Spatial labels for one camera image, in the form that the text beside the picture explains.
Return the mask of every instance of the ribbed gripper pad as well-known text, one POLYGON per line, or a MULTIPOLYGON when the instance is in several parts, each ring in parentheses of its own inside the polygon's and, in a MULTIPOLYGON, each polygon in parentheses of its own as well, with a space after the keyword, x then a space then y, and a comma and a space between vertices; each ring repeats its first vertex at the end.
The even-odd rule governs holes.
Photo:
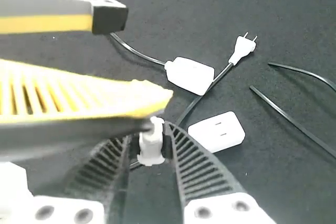
POLYGON ((240 183, 212 153, 181 128, 172 123, 166 125, 167 132, 171 131, 172 152, 182 207, 194 199, 244 191, 240 183))
POLYGON ((131 137, 106 140, 71 176, 65 189, 70 198, 96 200, 104 205, 107 223, 122 223, 128 186, 131 137))

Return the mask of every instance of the mounting hole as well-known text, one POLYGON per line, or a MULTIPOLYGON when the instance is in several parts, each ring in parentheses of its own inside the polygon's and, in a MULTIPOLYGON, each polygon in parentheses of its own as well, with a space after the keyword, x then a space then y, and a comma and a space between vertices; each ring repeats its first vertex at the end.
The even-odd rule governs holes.
POLYGON ((55 208, 53 206, 43 206, 37 210, 35 214, 35 219, 37 220, 46 220, 53 215, 55 208))
POLYGON ((82 209, 75 215, 76 224, 87 224, 93 219, 93 212, 90 209, 82 209))
POLYGON ((234 203, 234 209, 239 211, 239 212, 248 212, 250 210, 250 207, 248 206, 248 204, 246 204, 243 201, 237 201, 236 203, 234 203))
POLYGON ((195 210, 195 217, 198 219, 208 219, 212 216, 212 213, 207 207, 199 207, 195 210))

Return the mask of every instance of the gripper jaw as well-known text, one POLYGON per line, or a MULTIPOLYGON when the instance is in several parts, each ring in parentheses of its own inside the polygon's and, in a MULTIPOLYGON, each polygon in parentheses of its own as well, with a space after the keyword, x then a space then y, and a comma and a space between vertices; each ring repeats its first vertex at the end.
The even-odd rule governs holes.
POLYGON ((116 0, 0 0, 0 34, 123 30, 128 9, 116 0))

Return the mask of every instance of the white plug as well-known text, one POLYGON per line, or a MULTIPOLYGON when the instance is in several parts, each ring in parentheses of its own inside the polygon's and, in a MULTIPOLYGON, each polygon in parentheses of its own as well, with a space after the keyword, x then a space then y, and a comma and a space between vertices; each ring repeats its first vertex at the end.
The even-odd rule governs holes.
POLYGON ((241 144, 245 138, 245 131, 232 111, 189 126, 188 134, 211 153, 241 144))
POLYGON ((140 155, 138 161, 145 166, 160 165, 164 162, 161 149, 163 144, 163 124, 162 118, 151 117, 154 128, 148 132, 141 132, 139 135, 140 155))
POLYGON ((256 36, 253 40, 247 39, 248 33, 245 33, 245 35, 238 36, 236 45, 235 45, 235 51, 232 54, 232 56, 229 59, 229 63, 232 63, 234 66, 237 65, 237 63, 241 60, 241 58, 249 55, 251 52, 256 49, 256 39, 258 36, 256 36))

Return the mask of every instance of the white connector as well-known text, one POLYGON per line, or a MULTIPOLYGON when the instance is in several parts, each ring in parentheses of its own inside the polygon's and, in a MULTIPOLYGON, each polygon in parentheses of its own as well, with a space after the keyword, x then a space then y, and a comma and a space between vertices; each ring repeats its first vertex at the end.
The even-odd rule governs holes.
POLYGON ((168 81, 198 95, 205 94, 215 77, 213 67, 182 57, 167 61, 164 69, 168 81))
POLYGON ((163 124, 162 118, 151 117, 154 128, 148 132, 141 132, 139 135, 140 154, 138 161, 145 166, 160 165, 164 162, 161 154, 163 144, 163 124))
POLYGON ((189 126, 188 134, 211 153, 241 144, 245 138, 245 131, 232 111, 189 126))
POLYGON ((237 65, 241 58, 253 52, 257 46, 256 39, 258 36, 256 36, 253 40, 250 40, 246 38, 247 34, 248 33, 245 33, 243 37, 238 36, 237 38, 235 51, 229 59, 229 63, 232 63, 234 66, 237 65))

